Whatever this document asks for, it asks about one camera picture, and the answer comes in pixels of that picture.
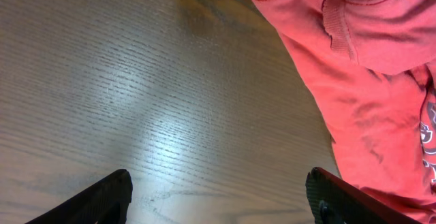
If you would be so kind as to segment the orange soccer t-shirt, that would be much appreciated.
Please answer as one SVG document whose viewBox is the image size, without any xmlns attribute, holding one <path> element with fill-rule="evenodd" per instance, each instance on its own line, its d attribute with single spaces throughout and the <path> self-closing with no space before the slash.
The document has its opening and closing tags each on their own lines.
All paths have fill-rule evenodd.
<svg viewBox="0 0 436 224">
<path fill-rule="evenodd" d="M 252 0 L 332 137 L 342 179 L 435 222 L 435 0 Z"/>
</svg>

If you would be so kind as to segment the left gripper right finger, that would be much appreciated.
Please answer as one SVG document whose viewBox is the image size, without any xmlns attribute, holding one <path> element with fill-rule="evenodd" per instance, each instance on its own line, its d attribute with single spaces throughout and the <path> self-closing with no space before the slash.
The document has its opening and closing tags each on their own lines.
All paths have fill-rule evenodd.
<svg viewBox="0 0 436 224">
<path fill-rule="evenodd" d="M 305 186 L 316 224 L 418 224 L 320 167 Z"/>
</svg>

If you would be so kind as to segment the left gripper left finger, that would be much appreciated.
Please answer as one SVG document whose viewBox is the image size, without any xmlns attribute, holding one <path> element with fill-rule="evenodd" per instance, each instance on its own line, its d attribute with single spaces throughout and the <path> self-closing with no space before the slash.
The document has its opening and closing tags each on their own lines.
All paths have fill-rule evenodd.
<svg viewBox="0 0 436 224">
<path fill-rule="evenodd" d="M 119 169 L 26 224 L 125 224 L 133 184 Z"/>
</svg>

